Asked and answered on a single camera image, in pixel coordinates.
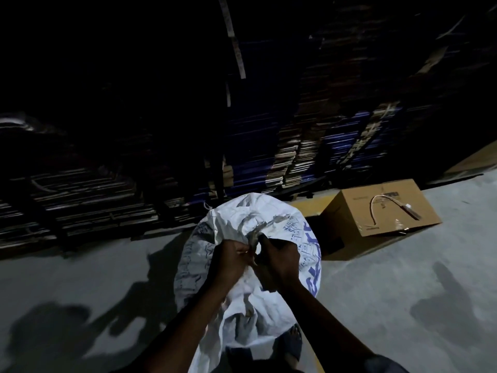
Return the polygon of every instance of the forearm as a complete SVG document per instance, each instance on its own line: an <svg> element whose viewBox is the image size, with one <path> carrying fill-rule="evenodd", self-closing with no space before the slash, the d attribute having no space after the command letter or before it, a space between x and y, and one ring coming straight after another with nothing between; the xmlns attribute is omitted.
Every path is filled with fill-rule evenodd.
<svg viewBox="0 0 497 373"><path fill-rule="evenodd" d="M361 371L374 354L304 288L288 282L281 294L325 371Z"/></svg>
<svg viewBox="0 0 497 373"><path fill-rule="evenodd" d="M207 324L219 310L229 288L205 284L137 363L147 372L187 372Z"/></svg>

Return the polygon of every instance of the person's left hand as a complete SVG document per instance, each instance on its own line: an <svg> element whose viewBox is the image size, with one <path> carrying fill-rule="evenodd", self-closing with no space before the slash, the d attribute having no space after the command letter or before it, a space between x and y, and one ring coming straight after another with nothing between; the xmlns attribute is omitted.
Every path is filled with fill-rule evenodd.
<svg viewBox="0 0 497 373"><path fill-rule="evenodd" d="M214 249L207 282L229 291L253 262L250 247L242 242L223 240Z"/></svg>

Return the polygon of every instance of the cardboard box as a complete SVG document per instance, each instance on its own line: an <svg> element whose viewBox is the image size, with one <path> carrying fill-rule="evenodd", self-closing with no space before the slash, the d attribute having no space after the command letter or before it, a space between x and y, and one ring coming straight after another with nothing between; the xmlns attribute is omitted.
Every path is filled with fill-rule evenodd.
<svg viewBox="0 0 497 373"><path fill-rule="evenodd" d="M486 145L468 158L462 160L437 180L429 184L455 181L469 176L483 174L488 171L497 169L497 141Z"/></svg>
<svg viewBox="0 0 497 373"><path fill-rule="evenodd" d="M323 259L338 261L442 222L413 180L344 189L320 216L308 220Z"/></svg>

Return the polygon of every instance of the concrete floor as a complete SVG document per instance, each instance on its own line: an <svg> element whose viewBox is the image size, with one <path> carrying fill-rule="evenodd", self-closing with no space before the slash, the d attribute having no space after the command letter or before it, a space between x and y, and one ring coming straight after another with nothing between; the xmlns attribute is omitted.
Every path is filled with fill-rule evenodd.
<svg viewBox="0 0 497 373"><path fill-rule="evenodd" d="M323 262L318 299L412 373L497 371L497 172L425 195L442 225ZM187 234L1 261L0 372L108 372L133 359L176 312ZM302 360L315 371L308 346Z"/></svg>

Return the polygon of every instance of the white sack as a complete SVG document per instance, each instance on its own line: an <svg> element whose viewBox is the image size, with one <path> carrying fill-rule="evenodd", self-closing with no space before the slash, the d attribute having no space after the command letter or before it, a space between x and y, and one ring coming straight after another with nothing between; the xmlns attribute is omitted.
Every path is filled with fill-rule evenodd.
<svg viewBox="0 0 497 373"><path fill-rule="evenodd" d="M305 218L298 209L274 197L250 193L210 210L186 241L174 278L178 311L206 280L214 247L223 239L248 243L247 234L262 222L268 224L261 229L268 238L297 244L300 282L316 296L321 279L321 253ZM266 343L295 322L281 295L262 291L259 279L248 267L207 326L189 372L209 373L219 364L225 347L248 348Z"/></svg>

